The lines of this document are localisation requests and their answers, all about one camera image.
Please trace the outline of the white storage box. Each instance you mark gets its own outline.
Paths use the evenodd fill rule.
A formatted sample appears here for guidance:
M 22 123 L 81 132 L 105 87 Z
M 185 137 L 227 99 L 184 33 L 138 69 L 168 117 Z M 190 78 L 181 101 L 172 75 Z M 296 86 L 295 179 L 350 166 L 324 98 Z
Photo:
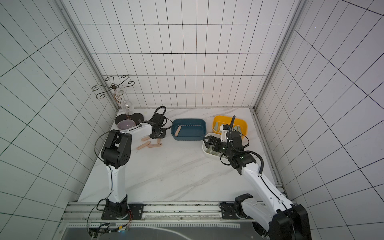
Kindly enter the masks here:
M 221 135 L 219 134 L 215 134 L 215 133 L 208 133 L 206 134 L 205 137 L 207 136 L 215 136 L 217 138 L 220 138 L 221 139 Z M 222 150 L 220 152 L 214 152 L 212 151 L 211 149 L 207 149 L 205 147 L 205 144 L 203 142 L 203 145 L 202 145 L 202 149 L 203 149 L 203 152 L 210 158 L 214 158 L 214 159 L 219 159 L 219 158 L 222 158 L 222 159 L 227 159 L 227 143 L 226 142 L 222 142 Z

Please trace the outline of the dark teal storage box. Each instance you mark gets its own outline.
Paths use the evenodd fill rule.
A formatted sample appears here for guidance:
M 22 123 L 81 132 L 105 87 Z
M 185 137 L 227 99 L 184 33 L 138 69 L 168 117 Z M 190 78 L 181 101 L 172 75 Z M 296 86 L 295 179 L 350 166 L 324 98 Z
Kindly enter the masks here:
M 182 129 L 178 137 L 175 132 L 178 126 Z M 207 134 L 207 124 L 205 120 L 198 118 L 182 118 L 173 121 L 171 134 L 176 141 L 202 141 Z

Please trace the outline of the yellow storage box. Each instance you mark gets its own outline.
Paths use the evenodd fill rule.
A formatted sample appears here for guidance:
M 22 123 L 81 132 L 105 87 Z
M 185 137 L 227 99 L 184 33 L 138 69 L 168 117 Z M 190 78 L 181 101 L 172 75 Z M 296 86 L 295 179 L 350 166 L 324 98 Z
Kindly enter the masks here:
M 231 123 L 231 120 L 232 120 L 232 117 L 216 116 L 213 120 L 213 125 L 212 125 L 213 132 L 216 134 L 220 134 L 221 133 L 220 127 L 222 125 L 229 125 Z M 215 123 L 219 123 L 219 129 L 217 132 L 214 131 Z M 244 120 L 236 118 L 234 121 L 234 130 L 237 130 L 237 127 L 241 127 L 242 134 L 245 136 L 247 135 L 248 125 Z

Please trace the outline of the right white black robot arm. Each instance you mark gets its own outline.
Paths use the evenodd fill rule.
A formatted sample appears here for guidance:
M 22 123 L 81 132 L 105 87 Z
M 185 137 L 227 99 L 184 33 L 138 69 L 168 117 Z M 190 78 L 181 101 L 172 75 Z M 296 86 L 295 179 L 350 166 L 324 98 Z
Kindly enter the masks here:
M 312 238 L 308 212 L 295 205 L 263 174 L 264 160 L 246 151 L 239 132 L 224 130 L 222 136 L 206 136 L 205 147 L 226 157 L 228 166 L 237 170 L 263 200 L 260 204 L 251 194 L 235 198 L 234 203 L 221 203 L 224 217 L 253 220 L 253 228 L 261 237 L 270 240 L 310 240 Z

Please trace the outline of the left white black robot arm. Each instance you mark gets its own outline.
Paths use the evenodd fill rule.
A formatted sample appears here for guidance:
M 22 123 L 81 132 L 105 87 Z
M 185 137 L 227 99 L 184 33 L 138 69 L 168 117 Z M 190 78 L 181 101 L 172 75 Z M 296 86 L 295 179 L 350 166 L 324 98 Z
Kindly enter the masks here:
M 101 149 L 101 161 L 107 166 L 111 192 L 104 199 L 102 220 L 139 219 L 139 210 L 143 204 L 129 206 L 125 187 L 126 164 L 131 157 L 133 143 L 144 137 L 162 139 L 166 136 L 167 118 L 164 114 L 154 113 L 150 120 L 128 129 L 118 128 L 107 132 L 108 136 Z

